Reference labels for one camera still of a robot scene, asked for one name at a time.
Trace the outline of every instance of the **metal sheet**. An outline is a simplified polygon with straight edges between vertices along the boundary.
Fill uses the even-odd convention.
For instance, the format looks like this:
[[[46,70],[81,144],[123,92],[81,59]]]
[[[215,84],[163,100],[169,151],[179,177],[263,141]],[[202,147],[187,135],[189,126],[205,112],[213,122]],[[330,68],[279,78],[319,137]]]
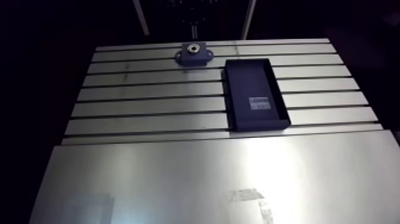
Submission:
[[[257,200],[227,199],[246,189],[276,224],[400,223],[399,170],[389,131],[55,147],[30,224],[99,219],[79,201],[104,194],[110,223],[262,223]]]
[[[272,66],[298,66],[319,64],[342,64],[343,61],[337,54],[310,54],[310,55],[272,55],[272,56],[247,56],[247,57],[216,57],[206,66],[198,68],[222,68],[228,59],[268,58]],[[114,63],[93,63],[89,66],[88,73],[114,73],[128,71],[157,71],[188,69],[182,67],[173,59],[125,61]]]
[[[292,125],[377,121],[377,117],[370,107],[289,110],[288,113]]]
[[[224,113],[70,120],[66,135],[227,129]]]
[[[273,54],[324,54],[335,53],[330,43],[299,44],[299,45],[257,45],[257,46],[211,46],[214,56],[235,55],[273,55]],[[147,49],[135,51],[96,52],[93,62],[100,61],[131,61],[160,58],[174,58],[179,49]]]
[[[293,125],[374,122],[370,107],[289,110]],[[70,120],[66,135],[227,129],[225,113]]]
[[[225,138],[248,138],[261,136],[282,135],[309,135],[315,133],[338,133],[359,132],[367,130],[382,130],[380,124],[357,124],[357,125],[327,125],[327,126],[299,126],[289,127],[285,130],[269,132],[198,132],[198,133],[175,133],[168,135],[128,135],[128,136],[102,136],[102,137],[74,137],[64,138],[63,145],[73,144],[103,144],[123,142],[155,142],[155,141],[188,141],[196,139],[225,139]]]
[[[326,76],[351,76],[346,66],[299,66],[299,67],[274,67],[274,74],[278,79],[326,77]]]
[[[223,97],[152,99],[75,104],[73,117],[224,111]]]
[[[284,94],[287,108],[296,107],[340,107],[348,105],[367,105],[362,92],[332,92],[318,94]]]
[[[277,79],[351,76],[346,66],[274,67]],[[153,71],[86,76],[83,86],[138,85],[147,83],[221,80],[222,69]]]
[[[361,92],[335,92],[318,94],[283,95],[287,108],[340,107],[344,105],[366,105]],[[134,114],[182,113],[202,111],[224,111],[223,97],[151,99],[117,102],[87,102],[75,104],[73,117],[120,116]]]
[[[278,80],[280,90],[285,92],[345,91],[357,90],[353,78]],[[221,82],[183,83],[149,86],[121,86],[109,88],[82,89],[79,101],[106,99],[136,99],[152,97],[188,97],[224,94]]]
[[[347,91],[359,89],[353,78],[278,80],[282,92]]]
[[[206,42],[207,46],[231,46],[231,45],[262,45],[262,44],[293,44],[293,43],[329,43],[327,38],[316,39],[279,39],[279,40],[252,40],[252,41],[213,41]],[[96,51],[120,51],[129,49],[152,48],[180,48],[182,43],[156,43],[142,45],[99,46]]]
[[[155,142],[155,141],[180,141],[196,139],[219,139],[229,138],[229,132],[197,132],[197,133],[174,133],[158,135],[129,135],[129,136],[103,136],[103,137],[73,137],[64,138],[63,145],[72,144],[103,144],[122,142]]]
[[[155,71],[86,76],[83,86],[137,85],[149,83],[199,82],[221,80],[220,69]]]
[[[220,82],[82,89],[78,100],[188,97],[215,94],[223,94]]]

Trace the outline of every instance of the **white label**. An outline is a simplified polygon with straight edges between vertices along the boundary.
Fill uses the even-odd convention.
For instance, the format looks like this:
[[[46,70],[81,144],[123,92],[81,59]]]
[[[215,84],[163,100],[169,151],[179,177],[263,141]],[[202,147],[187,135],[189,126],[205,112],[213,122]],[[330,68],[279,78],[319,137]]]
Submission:
[[[271,109],[268,97],[250,97],[250,108],[251,110],[269,110]]]

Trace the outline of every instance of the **black box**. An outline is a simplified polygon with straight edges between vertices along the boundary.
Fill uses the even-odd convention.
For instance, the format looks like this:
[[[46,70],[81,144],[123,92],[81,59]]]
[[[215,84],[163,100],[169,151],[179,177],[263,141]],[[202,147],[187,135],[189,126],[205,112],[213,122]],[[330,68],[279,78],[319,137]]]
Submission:
[[[290,126],[270,61],[227,60],[226,107],[233,131],[282,130]]]

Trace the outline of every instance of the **blue clamp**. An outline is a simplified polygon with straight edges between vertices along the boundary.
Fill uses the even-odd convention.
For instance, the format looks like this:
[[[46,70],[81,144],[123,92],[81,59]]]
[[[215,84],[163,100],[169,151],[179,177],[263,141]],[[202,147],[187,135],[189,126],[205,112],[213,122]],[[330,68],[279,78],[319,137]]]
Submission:
[[[204,42],[183,43],[182,49],[175,54],[175,60],[181,66],[205,66],[214,58]]]

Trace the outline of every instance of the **nut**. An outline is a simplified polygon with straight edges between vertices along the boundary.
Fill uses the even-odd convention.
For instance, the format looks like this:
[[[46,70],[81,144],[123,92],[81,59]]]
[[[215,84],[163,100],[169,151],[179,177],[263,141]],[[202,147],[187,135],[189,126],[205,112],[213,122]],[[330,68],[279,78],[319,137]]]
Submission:
[[[198,44],[192,43],[191,45],[189,45],[187,47],[187,51],[190,54],[196,54],[196,53],[198,53],[200,51],[200,46]]]

